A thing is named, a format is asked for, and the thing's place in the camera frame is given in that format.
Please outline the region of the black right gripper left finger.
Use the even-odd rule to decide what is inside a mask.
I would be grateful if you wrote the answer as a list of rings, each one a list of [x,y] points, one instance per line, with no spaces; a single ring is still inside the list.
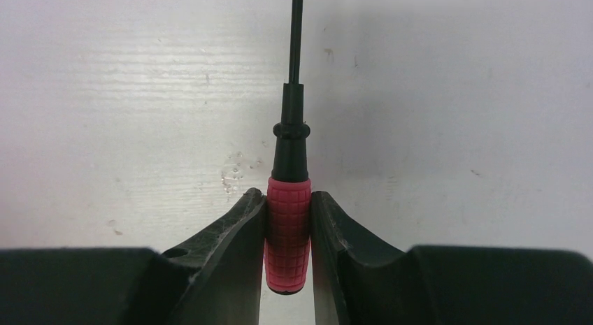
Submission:
[[[266,198],[247,190],[223,216],[165,252],[1,251],[2,324],[256,324]]]

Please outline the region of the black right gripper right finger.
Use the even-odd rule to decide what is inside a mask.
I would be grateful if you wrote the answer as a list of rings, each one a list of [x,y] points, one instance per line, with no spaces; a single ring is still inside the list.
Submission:
[[[592,262],[564,250],[386,243],[311,199],[317,324],[591,324]]]

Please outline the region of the red handled screwdriver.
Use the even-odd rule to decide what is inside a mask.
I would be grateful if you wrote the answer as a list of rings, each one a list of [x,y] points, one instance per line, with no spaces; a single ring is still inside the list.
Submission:
[[[310,127],[303,120],[304,86],[299,82],[302,19],[303,0],[292,0],[288,81],[283,85],[281,118],[273,127],[276,146],[266,192],[266,283],[281,295],[303,288],[310,250],[312,191],[306,151]]]

